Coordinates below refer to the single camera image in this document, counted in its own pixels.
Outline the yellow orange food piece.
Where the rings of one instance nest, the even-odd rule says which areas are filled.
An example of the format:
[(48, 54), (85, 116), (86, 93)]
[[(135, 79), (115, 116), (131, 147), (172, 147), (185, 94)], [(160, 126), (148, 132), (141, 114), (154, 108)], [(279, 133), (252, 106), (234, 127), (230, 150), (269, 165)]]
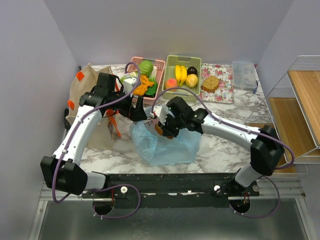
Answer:
[(150, 81), (146, 75), (141, 75), (140, 77), (140, 85), (133, 91), (133, 94), (136, 96), (143, 96), (148, 88), (154, 86), (154, 82)]

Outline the white cauliflower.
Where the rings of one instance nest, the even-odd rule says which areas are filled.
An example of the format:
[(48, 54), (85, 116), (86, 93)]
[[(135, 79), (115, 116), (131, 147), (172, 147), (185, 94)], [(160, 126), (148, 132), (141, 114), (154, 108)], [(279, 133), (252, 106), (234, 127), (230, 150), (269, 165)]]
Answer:
[(128, 78), (137, 78), (138, 77), (138, 73), (136, 71), (134, 72), (130, 72), (130, 73), (126, 73), (124, 74), (121, 78), (120, 81), (123, 82), (125, 79)]

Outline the pink orange peach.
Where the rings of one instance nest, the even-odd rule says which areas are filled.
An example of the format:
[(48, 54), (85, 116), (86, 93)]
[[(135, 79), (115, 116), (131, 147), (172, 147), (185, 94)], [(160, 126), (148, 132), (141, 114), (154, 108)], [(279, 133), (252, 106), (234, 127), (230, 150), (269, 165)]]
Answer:
[(177, 90), (176, 87), (178, 87), (178, 82), (175, 78), (169, 78), (166, 80), (165, 85), (164, 85), (165, 90), (170, 89), (170, 88), (174, 88), (174, 89), (171, 89), (170, 91), (175, 92)]

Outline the light blue plastic grocery bag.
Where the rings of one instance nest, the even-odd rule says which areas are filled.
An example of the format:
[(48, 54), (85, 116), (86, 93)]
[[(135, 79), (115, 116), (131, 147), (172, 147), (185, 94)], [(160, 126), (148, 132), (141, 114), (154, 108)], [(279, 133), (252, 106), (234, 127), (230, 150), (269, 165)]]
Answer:
[(169, 139), (157, 133), (158, 120), (151, 118), (151, 107), (144, 111), (147, 119), (129, 127), (137, 154), (151, 166), (193, 163), (200, 149), (201, 134), (184, 128), (177, 137)]

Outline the green cabbage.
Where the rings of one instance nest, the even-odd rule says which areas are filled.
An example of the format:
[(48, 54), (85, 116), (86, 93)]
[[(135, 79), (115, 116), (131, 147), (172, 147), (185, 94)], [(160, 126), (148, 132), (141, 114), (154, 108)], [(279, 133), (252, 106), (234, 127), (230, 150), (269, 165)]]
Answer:
[(154, 66), (150, 60), (142, 60), (138, 65), (140, 74), (149, 77), (153, 72)]

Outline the beige canvas tote bag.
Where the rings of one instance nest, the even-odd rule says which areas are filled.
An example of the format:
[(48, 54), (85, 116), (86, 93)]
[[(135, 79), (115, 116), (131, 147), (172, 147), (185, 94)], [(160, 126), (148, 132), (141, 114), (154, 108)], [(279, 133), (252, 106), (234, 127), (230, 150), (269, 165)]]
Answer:
[[(113, 72), (110, 65), (92, 66), (88, 64), (76, 74), (70, 87), (67, 102), (68, 112), (64, 121), (67, 130), (76, 118), (80, 97), (84, 93), (90, 92), (97, 84), (99, 73), (112, 74)], [(117, 126), (119, 117), (119, 114), (112, 115), (112, 112), (108, 110), (95, 127), (86, 147), (97, 150), (112, 150), (115, 137), (121, 136)]]

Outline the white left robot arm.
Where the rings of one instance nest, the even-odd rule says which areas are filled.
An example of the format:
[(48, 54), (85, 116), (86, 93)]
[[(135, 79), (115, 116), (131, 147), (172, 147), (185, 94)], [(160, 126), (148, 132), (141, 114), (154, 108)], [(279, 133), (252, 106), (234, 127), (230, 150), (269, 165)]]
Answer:
[(74, 195), (93, 190), (101, 198), (110, 194), (111, 185), (104, 174), (86, 172), (80, 167), (84, 149), (107, 110), (133, 122), (147, 118), (142, 96), (136, 105), (132, 104), (133, 91), (140, 85), (140, 78), (126, 74), (120, 90), (116, 90), (117, 79), (116, 75), (101, 72), (96, 86), (80, 97), (75, 120), (65, 139), (52, 156), (44, 156), (40, 162), (48, 188)]

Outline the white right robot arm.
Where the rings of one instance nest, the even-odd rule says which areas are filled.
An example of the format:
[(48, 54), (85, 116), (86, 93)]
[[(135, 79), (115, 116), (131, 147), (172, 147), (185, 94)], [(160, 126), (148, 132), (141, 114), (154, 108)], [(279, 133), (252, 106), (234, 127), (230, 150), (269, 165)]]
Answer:
[(211, 113), (207, 108), (193, 110), (181, 97), (172, 98), (166, 106), (154, 111), (158, 132), (175, 138), (180, 130), (213, 135), (233, 142), (250, 152), (250, 162), (242, 167), (230, 183), (230, 191), (241, 196), (249, 185), (262, 176), (271, 176), (285, 150), (269, 125), (262, 128), (238, 124)]

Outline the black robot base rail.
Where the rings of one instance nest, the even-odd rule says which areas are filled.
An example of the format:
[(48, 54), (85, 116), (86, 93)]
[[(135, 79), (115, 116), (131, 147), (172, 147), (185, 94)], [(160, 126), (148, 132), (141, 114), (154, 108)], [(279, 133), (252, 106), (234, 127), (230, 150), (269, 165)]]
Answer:
[(108, 174), (104, 191), (89, 190), (84, 199), (116, 208), (227, 208), (230, 200), (260, 195), (257, 183), (236, 185), (233, 173)]

